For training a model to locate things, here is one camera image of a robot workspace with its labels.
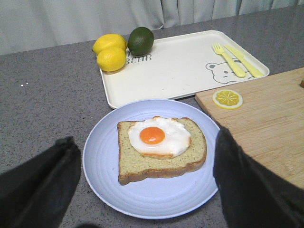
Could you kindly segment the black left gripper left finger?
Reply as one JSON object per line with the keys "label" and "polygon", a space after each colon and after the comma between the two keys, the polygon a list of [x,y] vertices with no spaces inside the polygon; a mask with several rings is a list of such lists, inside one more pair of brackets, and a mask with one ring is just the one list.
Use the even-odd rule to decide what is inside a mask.
{"label": "black left gripper left finger", "polygon": [[2,228],[57,228],[81,174],[73,137],[55,144],[0,176]]}

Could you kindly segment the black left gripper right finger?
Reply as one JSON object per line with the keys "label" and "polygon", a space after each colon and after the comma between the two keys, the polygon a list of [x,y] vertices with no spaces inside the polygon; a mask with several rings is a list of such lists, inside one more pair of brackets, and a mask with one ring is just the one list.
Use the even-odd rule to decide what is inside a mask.
{"label": "black left gripper right finger", "polygon": [[304,191],[245,154],[230,131],[216,138],[213,176],[230,228],[302,228]]}

